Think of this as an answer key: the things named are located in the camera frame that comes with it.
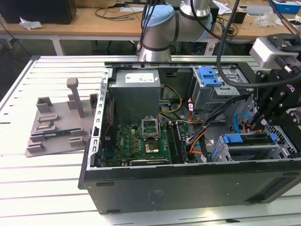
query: blue plastic tab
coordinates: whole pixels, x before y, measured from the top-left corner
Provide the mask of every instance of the blue plastic tab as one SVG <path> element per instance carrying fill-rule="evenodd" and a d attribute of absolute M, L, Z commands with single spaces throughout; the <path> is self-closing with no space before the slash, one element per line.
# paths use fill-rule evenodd
<path fill-rule="evenodd" d="M 203 80 L 204 86 L 222 86 L 211 67 L 199 67 L 198 76 Z"/>
<path fill-rule="evenodd" d="M 145 17 L 145 20 L 149 18 L 149 15 L 151 14 L 153 6 L 150 7 L 150 10 L 148 11 L 148 15 Z M 167 5 L 156 5 L 155 9 L 150 17 L 149 23 L 147 24 L 147 27 L 154 27 L 158 26 L 167 20 L 169 20 L 174 15 L 174 8 L 172 6 Z"/>
<path fill-rule="evenodd" d="M 216 149 L 214 150 L 214 152 L 212 153 L 212 155 L 211 155 L 211 157 L 210 157 L 210 159 L 209 159 L 209 162 L 211 162 L 211 161 L 213 160 L 213 158 L 215 157 L 216 153 L 217 153 L 217 148 L 216 148 Z"/>
<path fill-rule="evenodd" d="M 243 143 L 243 139 L 239 134 L 227 134 L 224 137 L 226 137 L 229 140 L 229 143 Z"/>
<path fill-rule="evenodd" d="M 272 141 L 274 142 L 274 144 L 276 144 L 277 143 L 277 136 L 274 133 L 271 133 L 270 137 L 271 137 Z"/>
<path fill-rule="evenodd" d="M 224 139 L 224 142 L 225 142 L 225 144 L 228 144 L 228 143 L 230 143 L 230 141 L 229 141 L 229 139 L 228 139 L 228 137 L 227 137 L 227 136 L 223 136 L 223 139 Z"/>

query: aluminum workbench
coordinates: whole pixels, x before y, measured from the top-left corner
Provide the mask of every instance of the aluminum workbench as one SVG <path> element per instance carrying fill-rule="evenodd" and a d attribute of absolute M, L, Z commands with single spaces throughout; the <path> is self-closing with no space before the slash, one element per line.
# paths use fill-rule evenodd
<path fill-rule="evenodd" d="M 66 79 L 79 79 L 79 95 L 96 93 L 105 61 L 135 61 L 134 56 L 42 56 L 31 60 L 0 103 L 0 225 L 301 225 L 301 185 L 270 204 L 190 210 L 99 215 L 85 190 L 77 188 L 83 151 L 24 156 L 38 97 L 52 103 L 68 99 Z M 174 56 L 174 61 L 215 62 L 214 56 Z M 224 62 L 247 62 L 250 56 L 226 56 Z"/>

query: black cable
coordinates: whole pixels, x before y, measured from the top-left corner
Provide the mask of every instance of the black cable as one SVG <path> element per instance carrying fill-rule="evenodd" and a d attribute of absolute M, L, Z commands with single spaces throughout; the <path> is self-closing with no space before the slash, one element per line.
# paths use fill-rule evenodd
<path fill-rule="evenodd" d="M 223 24 L 223 22 L 222 22 L 221 20 L 223 20 L 223 21 L 228 21 L 228 20 L 226 20 L 226 19 L 224 19 L 224 18 L 221 18 L 221 17 L 219 17 L 219 16 L 217 17 L 217 19 L 219 19 L 219 21 L 216 21 L 216 23 L 218 23 L 219 25 L 221 25 L 221 27 L 222 27 L 222 32 L 223 32 L 223 31 L 225 30 L 225 26 L 224 26 L 224 24 Z M 233 34 L 233 35 L 228 35 L 228 36 L 230 36 L 230 41 L 232 41 L 232 38 L 238 34 L 238 27 L 237 27 L 235 24 L 232 24 L 232 25 L 236 28 L 236 33 Z M 218 49 L 220 43 L 221 43 L 221 41 L 219 41 L 219 42 L 215 45 L 215 47 L 214 47 L 214 49 L 213 49 L 213 52 L 212 52 L 213 55 L 215 54 L 216 50 Z"/>
<path fill-rule="evenodd" d="M 173 115 L 176 117 L 176 119 L 181 120 L 181 118 L 180 118 L 175 112 L 172 112 L 171 114 L 173 114 Z"/>
<path fill-rule="evenodd" d="M 7 29 L 6 27 L 3 25 L 3 23 L 0 20 L 0 24 L 1 26 L 4 28 L 4 30 L 22 47 L 22 49 L 24 49 L 24 51 L 31 57 L 32 55 L 27 51 L 27 49 L 24 48 L 23 45 L 21 45 L 21 43 L 18 41 L 18 39 L 16 39 Z"/>
<path fill-rule="evenodd" d="M 170 54 L 176 54 L 176 52 L 177 52 L 176 46 L 174 46 L 174 45 L 169 45 L 169 47 L 173 47 L 173 48 L 174 48 L 174 52 L 172 53 L 172 52 L 170 51 Z"/>
<path fill-rule="evenodd" d="M 284 19 L 284 16 L 278 11 L 278 8 L 275 6 L 274 2 L 272 0 L 268 0 L 270 6 L 272 7 L 274 13 L 279 17 L 280 20 Z"/>
<path fill-rule="evenodd" d="M 285 85 L 287 83 L 293 83 L 295 81 L 301 80 L 301 72 L 296 73 L 296 76 L 291 77 L 289 79 L 284 79 L 284 80 L 281 80 L 281 81 L 261 82 L 261 83 L 241 83 L 241 82 L 234 82 L 234 81 L 231 81 L 230 79 L 228 79 L 228 77 L 222 71 L 222 64 L 221 64 L 222 47 L 225 44 L 225 41 L 226 41 L 226 38 L 227 38 L 226 31 L 231 26 L 231 23 L 233 21 L 233 18 L 234 18 L 235 12 L 237 10 L 238 4 L 239 4 L 239 0 L 236 0 L 235 3 L 234 3 L 232 13 L 231 13 L 230 18 L 229 18 L 229 22 L 227 23 L 225 31 L 222 33 L 222 41 L 221 41 L 221 45 L 219 47 L 217 57 L 216 57 L 216 66 L 217 66 L 218 74 L 221 76 L 221 78 L 224 80 L 224 82 L 231 85 L 231 86 L 239 87 L 239 88 L 264 88 L 264 87 L 266 88 L 266 87 L 281 86 L 281 85 Z"/>
<path fill-rule="evenodd" d="M 147 25 L 149 24 L 149 21 L 150 21 L 150 19 L 151 19 L 151 16 L 152 16 L 154 10 L 155 10 L 155 6 L 156 6 L 157 2 L 158 2 L 158 0 L 155 0 L 155 1 L 154 1 L 154 5 L 153 5 L 153 7 L 152 7 L 152 9 L 151 9 L 150 14 L 149 14 L 149 11 L 150 11 L 150 8 L 151 8 L 151 4 L 149 5 L 148 12 L 147 12 L 147 14 L 146 14 L 146 16 L 148 16 L 148 18 L 146 19 L 146 23 L 145 23 L 144 26 L 143 26 L 143 30 L 142 30 L 141 37 L 140 37 L 140 44 L 141 44 L 141 45 L 142 45 L 142 43 L 143 43 L 143 38 L 144 38 L 146 29 L 147 29 Z"/>
<path fill-rule="evenodd" d="M 213 37 L 219 39 L 219 40 L 222 40 L 222 37 L 214 34 L 211 30 L 209 30 L 205 25 L 203 25 L 203 23 L 200 21 L 200 19 L 198 18 L 195 10 L 194 10 L 194 6 L 193 6 L 193 0 L 190 0 L 190 7 L 191 7 L 191 11 L 192 11 L 192 14 L 194 16 L 194 18 L 196 19 L 196 21 L 202 26 L 202 28 L 207 31 L 209 34 L 211 34 Z M 227 43 L 236 43 L 236 44 L 249 44 L 249 43 L 252 43 L 254 42 L 255 40 L 252 40 L 252 41 L 244 41 L 244 42 L 233 42 L 233 41 L 229 41 L 229 40 L 226 40 Z"/>
<path fill-rule="evenodd" d="M 213 120 L 216 119 L 217 116 L 221 115 L 222 113 L 224 113 L 227 108 L 229 107 L 229 105 L 231 105 L 232 103 L 236 102 L 236 101 L 240 101 L 240 100 L 244 100 L 244 99 L 248 99 L 250 97 L 251 94 L 245 94 L 245 95 L 241 95 L 238 97 L 233 97 L 230 100 L 226 101 L 225 103 L 223 103 L 222 105 L 220 105 L 219 107 L 217 107 L 215 110 L 213 110 L 208 117 L 204 120 L 204 122 L 202 123 L 201 127 L 202 129 L 196 133 L 195 135 L 193 135 L 189 142 L 192 142 L 196 137 L 199 137 L 199 135 L 201 135 L 206 129 L 207 126 L 210 124 L 210 122 L 212 122 Z"/>
<path fill-rule="evenodd" d="M 143 7 L 143 11 L 142 11 L 142 17 L 141 17 L 141 29 L 143 28 L 143 20 L 145 18 L 145 13 L 146 13 L 146 9 L 147 9 L 147 4 L 148 4 L 148 0 L 145 2 L 144 7 Z"/>
<path fill-rule="evenodd" d="M 97 12 L 98 12 L 99 10 L 102 10 L 102 9 L 104 9 L 104 8 L 99 8 L 98 10 L 96 10 L 96 11 L 95 11 L 95 15 L 96 15 L 96 16 L 99 16 L 99 17 L 101 17 L 101 18 L 103 18 L 103 19 L 109 19 L 109 20 L 112 20 L 112 19 L 119 19 L 119 18 L 122 19 L 123 17 L 126 17 L 126 16 L 130 16 L 130 15 L 134 15 L 134 14 L 137 14 L 137 13 L 141 13 L 141 12 L 134 12 L 134 13 L 129 13 L 129 14 L 122 15 L 122 16 L 106 17 L 106 16 L 102 16 L 102 15 L 97 14 Z"/>

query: black speaker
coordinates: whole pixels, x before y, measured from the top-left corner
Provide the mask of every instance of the black speaker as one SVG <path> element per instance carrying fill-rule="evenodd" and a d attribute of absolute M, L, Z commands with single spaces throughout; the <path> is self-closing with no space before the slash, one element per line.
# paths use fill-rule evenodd
<path fill-rule="evenodd" d="M 42 24 L 70 24 L 76 14 L 75 0 L 1 0 L 0 13 L 9 24 L 20 17 Z"/>

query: white label sticker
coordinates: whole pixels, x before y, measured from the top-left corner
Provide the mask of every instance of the white label sticker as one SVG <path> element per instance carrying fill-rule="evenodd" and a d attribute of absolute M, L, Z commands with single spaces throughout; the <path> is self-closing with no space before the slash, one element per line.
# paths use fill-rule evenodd
<path fill-rule="evenodd" d="M 193 104 L 188 104 L 189 111 L 193 112 Z"/>
<path fill-rule="evenodd" d="M 153 73 L 128 73 L 126 83 L 155 82 Z"/>
<path fill-rule="evenodd" d="M 50 133 L 50 134 L 45 134 L 45 135 L 44 135 L 44 137 L 54 137 L 54 136 L 56 136 L 55 133 Z"/>
<path fill-rule="evenodd" d="M 201 155 L 201 160 L 202 160 L 203 162 L 207 162 L 207 158 L 206 158 L 205 156 L 203 156 L 203 155 Z"/>

